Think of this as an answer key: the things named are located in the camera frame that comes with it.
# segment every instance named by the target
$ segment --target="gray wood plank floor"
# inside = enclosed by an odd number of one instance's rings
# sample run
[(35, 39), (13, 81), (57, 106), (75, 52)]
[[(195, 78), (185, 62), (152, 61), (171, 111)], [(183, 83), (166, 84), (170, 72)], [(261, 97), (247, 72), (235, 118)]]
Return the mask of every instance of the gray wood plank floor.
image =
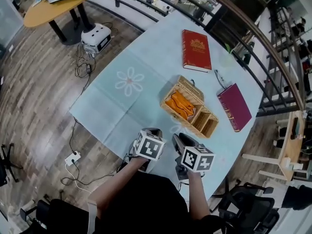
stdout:
[[(99, 22), (111, 21), (119, 34), (103, 52), (96, 56), (97, 68), (91, 81), (126, 46), (136, 39), (140, 32), (107, 12), (85, 5), (87, 14)], [(57, 20), (60, 27), (70, 20), (64, 15)], [(64, 159), (70, 155), (69, 139), (74, 119), (68, 112), (79, 97), (87, 78), (74, 75), (76, 46), (64, 46), (50, 26), (22, 28), (14, 38), (14, 50), (0, 61), (0, 74), (4, 85), (0, 93), (0, 143), (15, 144), (12, 162), (24, 167), (14, 170), (19, 183), (10, 181), (0, 188), (0, 206), (6, 212), (9, 205), (18, 210), (22, 205), (42, 199), (44, 194), (57, 198), (64, 190), (63, 198), (81, 208), (86, 208), (87, 192), (79, 190), (74, 183), (63, 186), (60, 179), (69, 176), (64, 168)], [(274, 122), (287, 115), (258, 118), (242, 149), (242, 153), (275, 157), (272, 140), (276, 138)], [(97, 141), (82, 126), (77, 125), (72, 146), (82, 154), (79, 161), (80, 178), (90, 181), (114, 171), (121, 160)], [(275, 172), (272, 165), (237, 158), (229, 172), (231, 185), (236, 178), (262, 185), (266, 177), (257, 171), (264, 169)], [(94, 189), (105, 178), (84, 188)]]

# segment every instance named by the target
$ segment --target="red book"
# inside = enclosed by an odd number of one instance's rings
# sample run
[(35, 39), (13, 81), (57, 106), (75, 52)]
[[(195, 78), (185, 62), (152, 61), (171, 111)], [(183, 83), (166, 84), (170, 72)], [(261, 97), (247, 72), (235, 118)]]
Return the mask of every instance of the red book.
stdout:
[(183, 30), (183, 67), (208, 72), (211, 70), (210, 51), (206, 35)]
[(237, 84), (231, 85), (218, 98), (235, 132), (240, 132), (252, 118)]

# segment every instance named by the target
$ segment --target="book spine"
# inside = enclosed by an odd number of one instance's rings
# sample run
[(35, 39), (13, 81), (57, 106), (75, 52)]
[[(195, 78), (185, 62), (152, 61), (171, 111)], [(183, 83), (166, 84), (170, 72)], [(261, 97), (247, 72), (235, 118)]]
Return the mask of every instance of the book spine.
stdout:
[(226, 104), (223, 102), (221, 96), (218, 96), (218, 99), (219, 99), (219, 101), (221, 102), (221, 105), (222, 105), (222, 107), (223, 107), (223, 109), (224, 109), (224, 111), (225, 111), (227, 117), (229, 118), (230, 123), (231, 123), (231, 125), (232, 125), (234, 131), (235, 131), (235, 132), (240, 132), (240, 130), (238, 129), (237, 124), (236, 124), (236, 122), (235, 122), (235, 119), (234, 119), (233, 115), (231, 114), (231, 111), (228, 109), (228, 107), (226, 106)]
[(183, 30), (182, 31), (182, 51), (183, 51), (183, 67), (185, 65), (187, 65), (187, 59), (186, 59), (186, 40), (185, 40), (185, 35), (186, 35), (186, 32)]

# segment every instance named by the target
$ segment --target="orange cloth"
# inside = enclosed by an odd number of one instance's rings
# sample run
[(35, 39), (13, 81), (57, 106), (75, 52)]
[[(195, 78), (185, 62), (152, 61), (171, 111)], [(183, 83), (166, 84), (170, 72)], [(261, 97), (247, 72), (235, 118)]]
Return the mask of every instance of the orange cloth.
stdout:
[(195, 107), (179, 91), (175, 91), (166, 104), (186, 120), (194, 115)]

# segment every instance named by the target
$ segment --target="power strip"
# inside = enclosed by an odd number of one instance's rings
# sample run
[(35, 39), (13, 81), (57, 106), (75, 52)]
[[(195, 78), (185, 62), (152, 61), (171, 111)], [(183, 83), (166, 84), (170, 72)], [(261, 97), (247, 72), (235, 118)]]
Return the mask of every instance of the power strip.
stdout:
[(73, 163), (75, 163), (78, 159), (81, 158), (81, 155), (79, 152), (75, 151), (75, 154), (72, 153), (70, 154), (66, 159), (65, 159), (65, 162), (66, 162), (66, 165), (67, 166), (70, 166), (72, 165)]

